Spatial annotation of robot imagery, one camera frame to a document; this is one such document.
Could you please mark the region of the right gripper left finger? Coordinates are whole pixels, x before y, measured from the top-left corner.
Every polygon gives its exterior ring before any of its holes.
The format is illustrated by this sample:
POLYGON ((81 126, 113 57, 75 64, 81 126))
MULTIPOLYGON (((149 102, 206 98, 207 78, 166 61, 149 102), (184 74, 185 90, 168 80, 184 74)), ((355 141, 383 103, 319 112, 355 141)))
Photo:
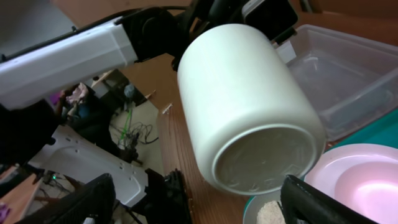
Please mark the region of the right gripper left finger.
POLYGON ((102 174, 89 183, 44 206, 19 221, 20 224, 74 224, 87 218, 95 223, 111 223, 116 193, 113 178, 102 174))

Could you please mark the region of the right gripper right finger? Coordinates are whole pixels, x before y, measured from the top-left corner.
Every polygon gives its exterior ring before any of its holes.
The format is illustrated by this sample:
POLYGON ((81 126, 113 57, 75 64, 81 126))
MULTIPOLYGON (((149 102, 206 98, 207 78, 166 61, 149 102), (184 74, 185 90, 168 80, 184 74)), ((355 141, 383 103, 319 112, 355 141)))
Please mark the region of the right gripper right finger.
POLYGON ((294 175, 287 175, 284 179, 280 202, 284 220, 289 224, 373 223, 294 175))

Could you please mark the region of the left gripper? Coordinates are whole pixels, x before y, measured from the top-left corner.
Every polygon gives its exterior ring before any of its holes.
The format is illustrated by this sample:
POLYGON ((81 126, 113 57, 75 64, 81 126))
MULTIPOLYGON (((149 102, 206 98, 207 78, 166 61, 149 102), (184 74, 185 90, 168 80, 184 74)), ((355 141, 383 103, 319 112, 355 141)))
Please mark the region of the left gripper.
POLYGON ((202 34, 235 19, 240 20, 246 0, 192 0, 183 12, 183 33, 202 34))

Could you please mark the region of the rice food waste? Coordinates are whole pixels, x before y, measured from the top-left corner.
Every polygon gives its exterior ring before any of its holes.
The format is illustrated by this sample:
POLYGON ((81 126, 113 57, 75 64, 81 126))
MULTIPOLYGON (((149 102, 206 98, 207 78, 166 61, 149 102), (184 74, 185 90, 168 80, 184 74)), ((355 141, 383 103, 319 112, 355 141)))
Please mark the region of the rice food waste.
POLYGON ((264 204, 257 213, 257 224, 285 224, 282 210, 277 201, 264 204))

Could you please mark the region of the grey metal bowl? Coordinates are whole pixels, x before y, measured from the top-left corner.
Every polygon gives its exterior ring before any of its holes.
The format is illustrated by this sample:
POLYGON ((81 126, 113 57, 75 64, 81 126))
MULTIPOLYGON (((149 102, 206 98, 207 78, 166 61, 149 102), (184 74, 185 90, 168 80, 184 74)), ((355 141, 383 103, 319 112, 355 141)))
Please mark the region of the grey metal bowl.
POLYGON ((243 224, 286 224, 280 203, 280 190, 251 197, 244 209, 243 224))

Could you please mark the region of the pink shallow bowl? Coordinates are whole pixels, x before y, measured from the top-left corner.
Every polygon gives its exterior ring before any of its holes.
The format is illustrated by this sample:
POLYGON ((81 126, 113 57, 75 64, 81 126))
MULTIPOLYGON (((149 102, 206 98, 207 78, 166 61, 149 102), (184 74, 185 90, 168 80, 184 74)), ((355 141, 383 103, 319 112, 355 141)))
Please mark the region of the pink shallow bowl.
POLYGON ((377 223, 397 223, 396 148, 336 147, 321 156, 305 182, 377 223))

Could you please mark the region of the white cup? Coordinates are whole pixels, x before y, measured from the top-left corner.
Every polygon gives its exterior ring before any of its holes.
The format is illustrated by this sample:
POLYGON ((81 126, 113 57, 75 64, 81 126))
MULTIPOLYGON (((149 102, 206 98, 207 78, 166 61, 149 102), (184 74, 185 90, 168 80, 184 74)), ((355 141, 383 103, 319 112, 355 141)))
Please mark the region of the white cup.
POLYGON ((197 37, 177 71, 198 169, 236 195, 279 190, 303 177, 325 149, 317 112, 267 37, 226 24, 197 37))

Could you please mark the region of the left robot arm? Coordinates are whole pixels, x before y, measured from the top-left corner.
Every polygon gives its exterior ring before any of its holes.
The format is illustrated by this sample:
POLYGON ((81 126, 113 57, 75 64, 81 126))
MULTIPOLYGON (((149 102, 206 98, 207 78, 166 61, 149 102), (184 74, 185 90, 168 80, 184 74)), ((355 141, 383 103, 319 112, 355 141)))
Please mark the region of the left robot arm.
POLYGON ((24 109, 62 88, 101 73, 169 54, 176 70, 193 40, 199 19, 204 29, 241 18, 243 1, 192 1, 117 12, 71 32, 1 55, 1 106, 24 109))

